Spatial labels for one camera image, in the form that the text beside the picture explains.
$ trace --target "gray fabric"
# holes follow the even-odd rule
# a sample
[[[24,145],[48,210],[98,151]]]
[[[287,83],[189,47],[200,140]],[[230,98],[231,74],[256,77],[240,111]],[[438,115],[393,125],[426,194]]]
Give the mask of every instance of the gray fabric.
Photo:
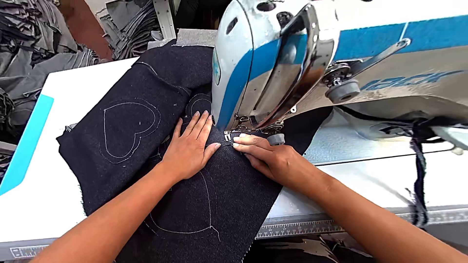
[[[85,47],[83,51],[75,54],[57,54],[33,68],[30,65],[32,53],[19,50],[10,67],[0,77],[0,88],[13,100],[23,98],[27,92],[41,89],[47,75],[52,72],[95,65],[99,62],[96,53]]]
[[[33,51],[34,65],[57,53],[78,51],[63,15],[50,1],[1,0],[0,13],[0,52]],[[5,68],[2,60],[0,72]]]
[[[0,87],[5,89],[8,99],[11,98],[14,103],[14,109],[6,115],[7,121],[2,129],[19,139],[50,73],[99,63],[94,51],[86,47],[80,49],[82,51],[78,50],[76,53],[59,53],[34,67],[30,65],[33,52],[22,49],[18,51],[10,67],[0,77]]]
[[[135,2],[125,0],[107,2],[106,8],[119,30],[122,30],[141,9]]]
[[[207,46],[214,47],[217,30],[180,29],[177,34],[177,46]]]
[[[153,2],[140,6],[133,1],[115,0],[106,4],[107,11],[98,12],[114,60],[139,56],[154,40],[152,31],[160,31]]]
[[[0,183],[3,180],[3,176],[7,172],[8,165],[11,162],[11,155],[0,153]]]

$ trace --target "denim fabric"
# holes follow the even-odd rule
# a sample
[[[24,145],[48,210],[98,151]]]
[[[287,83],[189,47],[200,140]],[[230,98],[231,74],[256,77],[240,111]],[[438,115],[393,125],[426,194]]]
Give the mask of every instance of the denim fabric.
[[[196,111],[211,109],[211,98],[193,96],[183,130]],[[213,127],[206,145],[221,148],[205,168],[174,185],[122,249],[126,262],[240,262],[275,202],[281,185],[271,181]],[[139,177],[162,160],[169,140],[148,160]]]
[[[73,130],[57,138],[87,215],[128,187],[171,133],[190,89],[210,83],[211,56],[212,48],[169,44],[145,52]]]
[[[284,121],[281,132],[285,135],[286,145],[292,146],[303,155],[322,122],[330,115],[333,106],[317,108],[295,115]]]

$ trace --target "machine logo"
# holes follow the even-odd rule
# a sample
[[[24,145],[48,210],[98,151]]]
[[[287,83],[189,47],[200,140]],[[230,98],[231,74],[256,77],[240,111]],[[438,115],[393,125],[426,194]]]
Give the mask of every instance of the machine logo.
[[[400,86],[413,86],[419,85],[422,83],[435,83],[439,81],[442,77],[446,77],[452,74],[457,74],[463,72],[464,70],[456,70],[450,72],[438,72],[438,73],[428,73],[420,74],[412,77],[397,77],[384,80],[373,80],[365,84],[361,90],[377,90],[388,87],[400,87]]]

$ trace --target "stitched seam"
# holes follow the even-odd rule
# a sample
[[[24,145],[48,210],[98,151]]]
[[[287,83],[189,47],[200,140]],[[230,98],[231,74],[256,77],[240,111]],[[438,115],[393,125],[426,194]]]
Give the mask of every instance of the stitched seam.
[[[158,113],[159,113],[159,122],[158,122],[158,125],[156,126],[156,128],[155,128],[152,132],[150,132],[150,133],[148,133],[147,135],[142,136],[142,137],[139,138],[137,147],[133,150],[133,152],[130,154],[130,156],[129,156],[128,158],[124,159],[124,160],[121,160],[121,161],[118,161],[118,162],[113,162],[113,161],[107,159],[107,157],[104,156],[104,154],[103,154],[102,151],[101,151],[101,145],[99,145],[99,153],[101,154],[101,156],[104,157],[104,159],[106,159],[108,162],[110,162],[110,163],[112,163],[112,164],[119,164],[119,163],[121,163],[121,162],[124,162],[124,161],[130,159],[130,158],[133,156],[133,154],[135,153],[135,151],[138,149],[138,147],[140,146],[141,138],[144,138],[144,137],[146,137],[146,136],[149,136],[150,134],[152,134],[153,132],[155,132],[155,131],[159,128],[159,124],[161,123],[161,112],[158,110],[157,107],[155,107],[155,106],[152,105],[151,103],[149,103],[149,102],[147,102],[147,101],[145,101],[145,100],[143,100],[143,99],[139,99],[139,100],[142,100],[142,101],[148,103],[149,105],[153,106],[153,107],[158,111]]]
[[[206,184],[206,180],[205,180],[205,177],[203,176],[203,173],[202,173],[201,171],[199,171],[199,173],[202,175],[203,181],[205,182],[206,194],[207,194],[207,196],[208,196],[208,211],[210,212],[210,225],[209,225],[207,228],[204,228],[204,229],[198,230],[198,231],[193,231],[193,232],[176,232],[176,231],[167,230],[167,229],[164,229],[164,228],[158,226],[158,224],[156,224],[156,222],[154,221],[153,216],[151,215],[151,213],[149,213],[149,216],[150,216],[150,218],[151,218],[151,221],[153,221],[153,223],[154,223],[155,226],[157,226],[157,227],[158,227],[159,229],[161,229],[161,230],[164,230],[164,231],[167,231],[167,232],[171,232],[171,233],[177,233],[177,234],[194,234],[194,233],[202,232],[202,231],[205,231],[206,229],[212,228],[212,225],[211,225],[211,203],[210,203],[210,194],[208,193],[208,185]]]
[[[190,103],[192,103],[193,100],[195,100],[195,98],[196,98],[198,95],[202,96],[202,95],[204,95],[204,94],[203,94],[203,93],[198,93],[198,94],[196,94],[195,96],[193,96],[193,97],[189,100],[189,102],[187,103],[187,105],[185,106],[185,113],[187,113],[187,107],[190,105]]]
[[[190,107],[190,114],[192,115],[192,117],[193,117],[193,106],[195,105],[195,103],[197,101],[207,101],[207,102],[211,103],[211,101],[209,101],[207,99],[198,99],[198,100],[194,101],[193,104],[192,104],[192,107]]]
[[[167,83],[164,79],[162,79],[162,78],[156,73],[156,71],[153,69],[153,67],[152,67],[151,65],[149,65],[148,63],[143,62],[143,61],[137,61],[137,62],[135,62],[135,64],[143,64],[143,65],[146,65],[147,67],[149,67],[149,68],[153,71],[153,73],[156,75],[156,77],[157,77],[159,80],[163,81],[164,83],[168,84],[168,85],[171,86],[171,87],[180,88],[180,89],[182,89],[183,91],[185,91],[185,93],[187,93],[188,95],[190,95],[190,92],[189,92],[188,90],[186,90],[185,88],[183,88],[183,87],[181,87],[181,86],[173,85],[173,84],[171,84],[171,83]]]
[[[148,110],[150,110],[150,111],[152,112],[152,114],[153,114],[153,117],[154,117],[153,123],[151,124],[151,126],[148,127],[148,129],[146,129],[146,130],[144,130],[144,131],[141,131],[141,132],[137,132],[137,133],[135,133],[135,134],[133,135],[133,145],[132,145],[132,149],[133,149],[133,147],[135,146],[135,142],[137,141],[137,134],[144,133],[144,132],[148,131],[149,129],[151,129],[151,127],[153,127],[154,123],[156,122],[156,114],[154,114],[154,111],[153,111],[152,109],[150,109],[149,107],[147,107],[146,105],[143,105],[143,104],[141,104],[141,103],[136,103],[136,102],[124,102],[124,103],[119,103],[119,104],[117,104],[117,105],[114,105],[114,106],[112,106],[112,107],[109,107],[109,108],[107,108],[107,109],[104,109],[104,145],[105,145],[105,147],[106,147],[106,152],[107,152],[110,156],[112,156],[112,157],[114,157],[114,158],[118,158],[118,159],[120,159],[120,158],[125,158],[127,155],[129,155],[129,154],[132,152],[132,149],[130,149],[130,151],[128,151],[127,154],[125,154],[124,156],[121,156],[121,157],[114,156],[114,155],[112,155],[112,154],[109,152],[109,150],[108,150],[108,148],[107,148],[107,136],[106,136],[106,110],[112,109],[112,108],[114,108],[114,107],[116,107],[116,106],[125,105],[125,104],[136,104],[136,105],[141,105],[141,106],[147,108]]]

